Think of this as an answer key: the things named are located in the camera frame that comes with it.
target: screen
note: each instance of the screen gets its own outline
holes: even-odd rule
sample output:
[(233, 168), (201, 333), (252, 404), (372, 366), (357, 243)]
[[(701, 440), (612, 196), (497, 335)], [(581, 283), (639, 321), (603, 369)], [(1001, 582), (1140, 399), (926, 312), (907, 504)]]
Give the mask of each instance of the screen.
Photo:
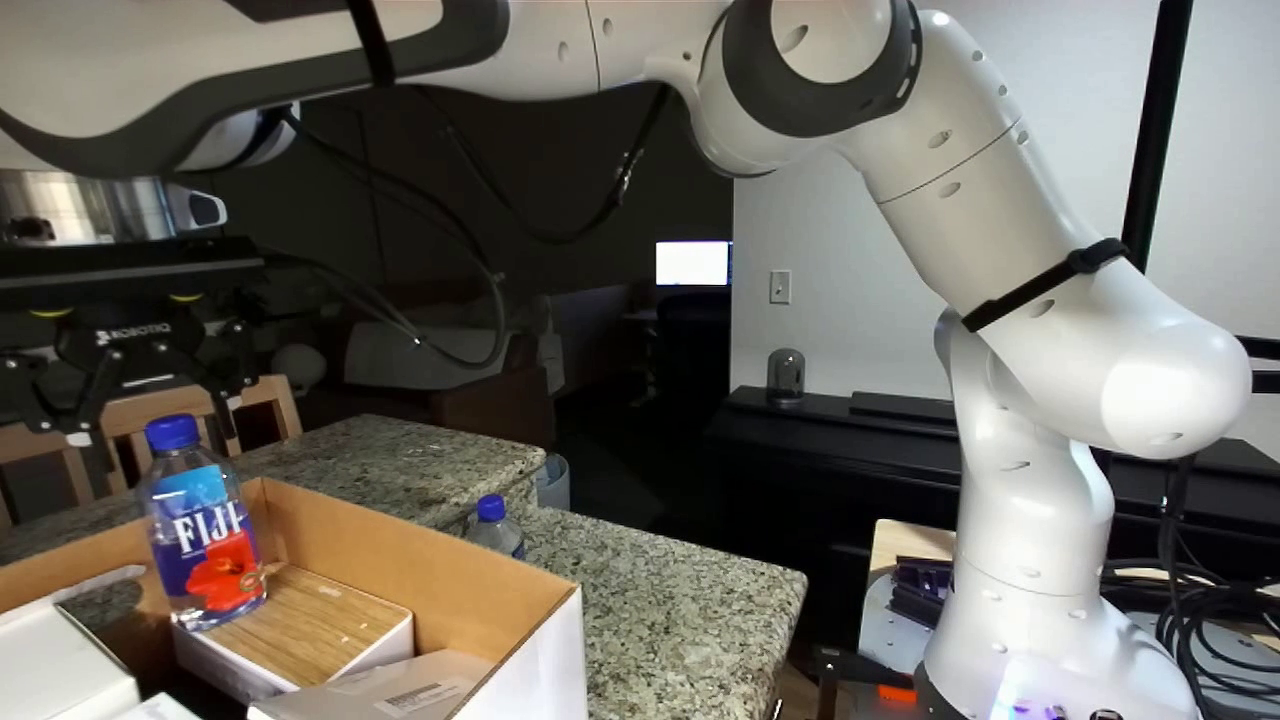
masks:
[(651, 279), (660, 288), (724, 288), (727, 241), (660, 241)]

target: fiji label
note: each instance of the fiji label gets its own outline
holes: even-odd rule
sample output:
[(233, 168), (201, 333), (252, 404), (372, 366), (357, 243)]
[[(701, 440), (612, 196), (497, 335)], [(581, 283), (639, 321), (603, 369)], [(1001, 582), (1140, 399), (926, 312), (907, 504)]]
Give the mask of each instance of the fiji label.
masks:
[(206, 611), (258, 601), (252, 526), (214, 463), (150, 485), (150, 552), (166, 595)]

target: granite countertop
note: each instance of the granite countertop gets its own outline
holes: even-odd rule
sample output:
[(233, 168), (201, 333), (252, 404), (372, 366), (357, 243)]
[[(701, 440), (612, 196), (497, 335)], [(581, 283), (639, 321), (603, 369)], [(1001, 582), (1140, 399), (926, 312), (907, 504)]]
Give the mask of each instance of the granite countertop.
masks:
[[(805, 578), (713, 547), (533, 507), (545, 453), (433, 424), (357, 417), (236, 459), (243, 478), (368, 504), (460, 533), (482, 491), (502, 491), (527, 561), (583, 590), (586, 702), (594, 720), (756, 720), (805, 605)], [(124, 526), (111, 497), (0, 538), (0, 566)]]
[(515, 511), (527, 561), (583, 592), (594, 720), (760, 720), (809, 582), (575, 511)]

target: water bottle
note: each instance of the water bottle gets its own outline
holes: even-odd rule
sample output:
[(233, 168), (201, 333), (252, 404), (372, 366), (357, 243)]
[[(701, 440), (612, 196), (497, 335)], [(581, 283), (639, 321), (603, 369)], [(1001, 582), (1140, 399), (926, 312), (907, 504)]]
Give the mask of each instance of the water bottle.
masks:
[(508, 499), (502, 497), (479, 497), (474, 519), (468, 529), (468, 541), (482, 546), (493, 552), (502, 552), (502, 557), (525, 557), (525, 538), (508, 519)]
[(172, 619), (201, 631), (267, 601), (236, 478), (201, 450), (195, 422), (158, 417), (142, 437), (155, 463), (138, 491)]

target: white robotic arm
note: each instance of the white robotic arm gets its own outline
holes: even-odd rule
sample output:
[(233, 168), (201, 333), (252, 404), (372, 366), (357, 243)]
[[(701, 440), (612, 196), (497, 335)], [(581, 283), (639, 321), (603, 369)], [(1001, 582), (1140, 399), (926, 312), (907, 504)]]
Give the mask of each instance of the white robotic arm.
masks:
[(1068, 716), (1194, 716), (1167, 658), (1096, 595), (1110, 497), (1085, 446), (1150, 459), (1213, 446), (1242, 408), (1242, 349), (1072, 219), (987, 55), (939, 11), (907, 0), (7, 0), (0, 168), (142, 176), (258, 160), (289, 143), (284, 126), (254, 126), (258, 109), (392, 81), (497, 101), (660, 81), (724, 174), (809, 155), (858, 168), (957, 312), (939, 355), (969, 487), (960, 592), (923, 663), (935, 709), (987, 716), (1047, 693)]

